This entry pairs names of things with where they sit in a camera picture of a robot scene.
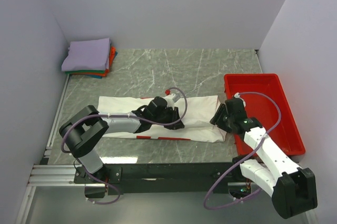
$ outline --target red stripe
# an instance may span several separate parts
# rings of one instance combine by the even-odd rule
[[[139,135],[137,135],[136,139],[151,139],[151,136],[139,136]]]
[[[158,140],[190,141],[188,138],[158,137]]]

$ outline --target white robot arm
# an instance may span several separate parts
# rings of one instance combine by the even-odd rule
[[[314,173],[293,162],[266,134],[256,118],[247,117],[242,99],[226,100],[211,123],[226,132],[238,134],[252,149],[256,149],[264,138],[256,151],[263,164],[248,159],[240,164],[240,170],[243,177],[268,193],[281,217],[289,218],[317,207]]]

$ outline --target red plastic tray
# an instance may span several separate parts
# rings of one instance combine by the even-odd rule
[[[305,153],[302,139],[276,74],[226,74],[224,80],[228,99],[237,92],[246,91],[261,92],[271,97],[280,107],[282,118],[280,124],[269,134],[270,137],[286,155]],[[246,102],[248,117],[257,118],[266,129],[277,121],[277,110],[268,99],[255,94],[241,97]],[[239,155],[249,154],[252,151],[238,135],[235,136],[235,143]]]

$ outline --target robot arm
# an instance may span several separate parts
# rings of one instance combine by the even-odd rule
[[[107,172],[94,149],[101,137],[106,133],[140,133],[150,129],[151,123],[130,118],[131,115],[157,123],[167,124],[177,121],[179,119],[179,110],[178,107],[174,107],[174,104],[179,99],[180,96],[178,94],[169,94],[164,98],[157,96],[148,105],[139,107],[135,111],[127,114],[114,114],[121,115],[119,118],[109,118],[106,116],[85,120],[69,133],[65,144],[68,146],[71,154],[81,162],[89,173],[100,180],[105,180]],[[77,121],[93,114],[99,114],[98,110],[92,105],[86,106],[61,126],[59,130],[60,135],[64,137]],[[178,123],[164,127],[176,130],[184,128],[184,124],[182,121],[179,121]]]
[[[317,207],[315,176],[309,168],[302,169],[287,157],[256,118],[248,118],[240,98],[226,100],[217,110],[212,124],[229,133],[235,133],[257,150],[264,165],[256,160],[240,164],[244,177],[255,182],[272,198],[273,205],[283,218],[300,214]]]

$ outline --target green folded cloth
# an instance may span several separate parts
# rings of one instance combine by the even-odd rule
[[[76,71],[65,71],[66,74],[76,74],[76,73],[99,73],[104,74],[105,70],[76,70]]]

